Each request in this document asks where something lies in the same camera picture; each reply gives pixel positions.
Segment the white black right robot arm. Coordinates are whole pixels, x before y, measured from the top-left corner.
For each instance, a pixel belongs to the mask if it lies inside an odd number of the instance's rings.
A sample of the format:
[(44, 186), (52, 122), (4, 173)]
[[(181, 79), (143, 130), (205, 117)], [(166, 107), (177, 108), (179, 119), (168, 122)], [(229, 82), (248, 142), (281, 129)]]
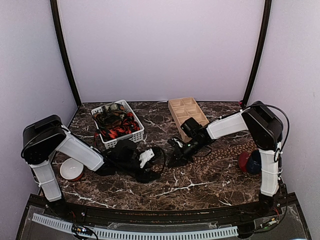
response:
[(215, 140), (242, 131), (249, 131), (258, 148), (261, 161), (261, 186), (255, 213), (266, 217), (275, 208), (275, 196), (280, 187), (283, 148), (288, 139), (283, 136), (284, 125), (272, 112), (273, 105), (256, 101), (230, 115), (201, 126), (193, 117), (188, 118), (181, 129), (191, 139), (187, 143), (171, 138), (168, 143), (174, 148), (168, 167), (185, 166), (193, 156)]

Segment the brown floral tie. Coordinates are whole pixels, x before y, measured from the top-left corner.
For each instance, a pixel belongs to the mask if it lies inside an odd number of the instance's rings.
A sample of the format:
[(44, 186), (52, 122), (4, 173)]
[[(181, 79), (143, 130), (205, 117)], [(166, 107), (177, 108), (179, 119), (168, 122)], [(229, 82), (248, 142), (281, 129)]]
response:
[(177, 167), (168, 167), (169, 161), (171, 160), (174, 148), (168, 143), (162, 147), (164, 150), (166, 161), (164, 161), (163, 154), (156, 159), (151, 169), (155, 172), (162, 172), (163, 174), (173, 171), (190, 171), (192, 169), (221, 169), (223, 166), (233, 166), (237, 164), (238, 158), (242, 153), (248, 153), (255, 151), (257, 147), (252, 143), (235, 144), (235, 145), (218, 145), (211, 144), (202, 148), (196, 153), (192, 159), (192, 162), (188, 162), (186, 165)]

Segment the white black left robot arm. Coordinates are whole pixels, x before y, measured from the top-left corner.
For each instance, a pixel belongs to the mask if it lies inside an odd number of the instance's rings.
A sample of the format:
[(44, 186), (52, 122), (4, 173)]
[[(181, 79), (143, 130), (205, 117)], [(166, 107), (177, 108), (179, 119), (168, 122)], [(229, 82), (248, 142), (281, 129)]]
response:
[(22, 159), (31, 168), (48, 208), (60, 218), (67, 218), (71, 208), (57, 181), (52, 160), (57, 153), (66, 155), (99, 176), (121, 172), (137, 182), (148, 184), (161, 177), (152, 169), (162, 149), (139, 151), (135, 142), (122, 139), (114, 147), (100, 151), (73, 134), (58, 115), (50, 115), (26, 126), (22, 132)]

